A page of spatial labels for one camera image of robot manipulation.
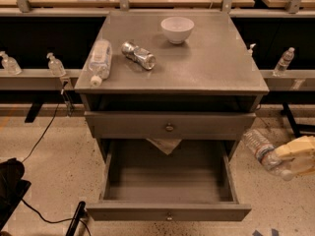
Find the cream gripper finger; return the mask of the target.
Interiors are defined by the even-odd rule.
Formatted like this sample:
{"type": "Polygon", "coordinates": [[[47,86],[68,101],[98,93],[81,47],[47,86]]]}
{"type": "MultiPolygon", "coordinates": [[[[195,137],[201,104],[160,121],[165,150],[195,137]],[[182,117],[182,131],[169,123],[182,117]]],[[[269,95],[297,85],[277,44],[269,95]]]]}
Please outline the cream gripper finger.
{"type": "Polygon", "coordinates": [[[307,157],[315,154],[315,137],[302,136],[275,149],[276,155],[283,159],[307,157]]]}
{"type": "Polygon", "coordinates": [[[290,171],[294,176],[313,174],[315,159],[311,157],[296,157],[290,162],[290,171]]]}

